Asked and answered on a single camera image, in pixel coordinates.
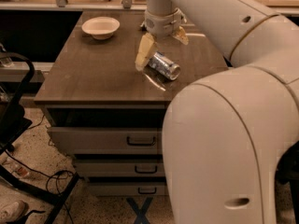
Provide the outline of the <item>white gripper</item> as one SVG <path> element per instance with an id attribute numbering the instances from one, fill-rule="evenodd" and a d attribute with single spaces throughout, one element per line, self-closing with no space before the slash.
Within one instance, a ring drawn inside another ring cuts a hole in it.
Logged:
<path id="1" fill-rule="evenodd" d="M 135 58 L 135 68 L 142 71 L 148 64 L 150 58 L 157 51 L 157 43 L 155 37 L 165 37 L 171 35 L 183 45 L 189 44 L 189 38 L 181 24 L 186 22 L 185 15 L 180 9 L 166 16 L 153 15 L 149 11 L 145 11 L 145 27 L 148 33 L 141 37 L 138 53 Z"/>

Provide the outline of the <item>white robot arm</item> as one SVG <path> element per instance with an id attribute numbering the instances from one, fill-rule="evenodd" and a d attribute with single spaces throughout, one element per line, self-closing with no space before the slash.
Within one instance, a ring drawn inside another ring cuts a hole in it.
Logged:
<path id="1" fill-rule="evenodd" d="M 299 138 L 296 24 L 254 0 L 147 0 L 149 37 L 185 14 L 231 63 L 167 108 L 164 170 L 176 224 L 276 224 L 275 174 Z"/>

